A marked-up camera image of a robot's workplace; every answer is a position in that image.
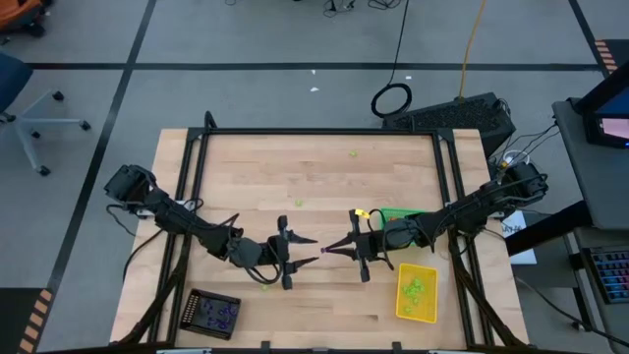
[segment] computer monitor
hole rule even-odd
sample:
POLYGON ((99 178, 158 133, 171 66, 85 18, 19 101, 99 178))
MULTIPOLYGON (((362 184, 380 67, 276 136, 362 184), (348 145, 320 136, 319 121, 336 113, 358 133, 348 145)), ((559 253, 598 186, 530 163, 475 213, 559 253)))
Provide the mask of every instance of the computer monitor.
POLYGON ((588 142, 629 148, 629 63, 574 105, 583 116, 588 142))

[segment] yellow cable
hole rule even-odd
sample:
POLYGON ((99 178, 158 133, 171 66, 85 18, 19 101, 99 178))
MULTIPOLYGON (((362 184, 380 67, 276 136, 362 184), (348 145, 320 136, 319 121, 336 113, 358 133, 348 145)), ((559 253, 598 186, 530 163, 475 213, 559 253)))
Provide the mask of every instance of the yellow cable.
POLYGON ((481 3, 481 9, 479 10, 479 14, 476 16, 476 21, 474 22, 474 27, 472 28, 472 35, 470 35, 470 40, 468 40, 468 47, 465 48, 465 58, 463 58, 463 69, 461 70, 461 87, 459 88, 459 100, 463 100, 463 88, 465 87, 465 69, 468 66, 468 56, 470 55, 470 47, 472 47, 472 42, 474 41, 474 36, 476 35, 476 29, 479 27, 481 23, 481 16, 483 15, 483 10, 485 9, 485 3, 487 0, 483 0, 481 3))

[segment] desk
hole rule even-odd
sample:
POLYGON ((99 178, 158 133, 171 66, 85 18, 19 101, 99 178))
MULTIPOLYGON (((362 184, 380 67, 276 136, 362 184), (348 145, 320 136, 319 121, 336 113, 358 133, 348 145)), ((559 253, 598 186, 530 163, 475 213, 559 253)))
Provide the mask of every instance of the desk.
POLYGON ((574 111, 571 102, 555 102, 552 111, 584 199, 509 237, 507 248, 510 255, 529 250, 581 226, 629 230, 629 217, 626 215, 629 151, 589 144, 583 118, 574 111))
MULTIPOLYGON (((509 237, 507 241, 509 254, 518 254, 573 230, 579 251, 583 248, 610 245, 629 246, 629 218, 626 212, 626 198, 629 195, 626 178, 629 175, 627 163, 629 151, 589 144, 586 140, 583 118, 575 112, 570 101, 555 102, 552 104, 552 110, 584 199, 509 237)), ((557 261, 565 264, 568 260, 557 261)), ((572 266, 574 270, 581 267, 574 264, 572 266)), ((590 284, 593 285, 592 290, 604 323, 604 330, 627 340, 626 319, 629 316, 629 304, 607 305, 596 287, 591 270, 587 266, 585 269, 590 284)), ((557 273, 558 270, 554 269, 551 273, 557 273)), ((573 287, 573 290, 579 312, 582 320, 591 325, 594 323, 593 315, 587 301, 584 300, 583 286, 580 281, 578 282, 578 287, 573 287)), ((628 352, 627 348, 613 342, 609 343, 615 352, 628 352)))
MULTIPOLYGON (((171 195, 186 134, 186 130, 162 131, 152 166, 157 184, 171 195)), ((489 178, 479 133, 454 131, 454 136, 464 187, 477 190, 489 178)), ((449 161, 445 166, 450 171, 449 161)), ((194 171, 189 174, 189 185, 193 175, 194 171)), ((319 256, 320 247, 346 235, 351 208, 442 208, 436 177, 430 137, 212 135, 199 215, 217 222, 239 212, 237 226, 245 229, 245 236, 265 241, 276 233, 277 216, 286 214, 289 228, 319 241, 291 246, 291 259, 297 260, 319 256), (296 206, 295 200, 303 204, 296 206)), ((448 182, 455 199, 452 178, 448 182)), ((488 228, 501 230, 495 221, 488 228)), ((141 221, 135 247, 155 231, 151 220, 141 221)), ((153 299, 164 244, 165 237, 156 239, 129 267, 112 340, 126 334, 153 299)), ((487 299, 514 334, 528 342, 504 242, 483 233, 476 245, 487 299)), ((395 317, 397 269, 390 271, 384 263, 371 263, 372 281, 361 283, 356 263, 325 255, 293 275, 293 290, 284 291, 275 284, 263 291, 242 269, 213 258, 194 239, 184 299, 196 287, 241 298, 243 305, 230 341, 180 330, 177 346, 259 348, 269 340, 273 348, 390 349, 391 342, 400 341, 405 348, 464 349, 447 236, 439 237, 435 246, 434 255, 429 248, 389 254, 396 267, 406 262, 438 268, 438 320, 422 324, 395 317)), ((480 343, 478 311, 470 302, 480 343)), ((168 301, 159 339, 165 338, 170 310, 168 301)))

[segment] yellow plastic bin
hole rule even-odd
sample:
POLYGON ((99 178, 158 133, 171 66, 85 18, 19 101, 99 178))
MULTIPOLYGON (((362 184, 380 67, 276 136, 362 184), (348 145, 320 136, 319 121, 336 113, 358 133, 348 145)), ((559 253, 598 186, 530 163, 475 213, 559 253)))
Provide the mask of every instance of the yellow plastic bin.
POLYGON ((395 316, 435 324, 437 284, 438 272, 435 268, 401 264, 397 279, 395 316))

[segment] yellow tray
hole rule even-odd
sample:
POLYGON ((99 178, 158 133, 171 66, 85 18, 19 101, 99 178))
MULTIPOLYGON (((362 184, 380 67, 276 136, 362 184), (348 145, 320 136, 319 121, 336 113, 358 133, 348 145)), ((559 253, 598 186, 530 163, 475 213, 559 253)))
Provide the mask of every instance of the yellow tray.
POLYGON ((397 279, 397 299, 395 316, 400 319, 436 323, 438 272, 435 268, 419 265, 401 264, 397 279), (403 288, 411 286, 418 279, 424 291, 417 292, 417 305, 413 298, 404 294, 403 288))

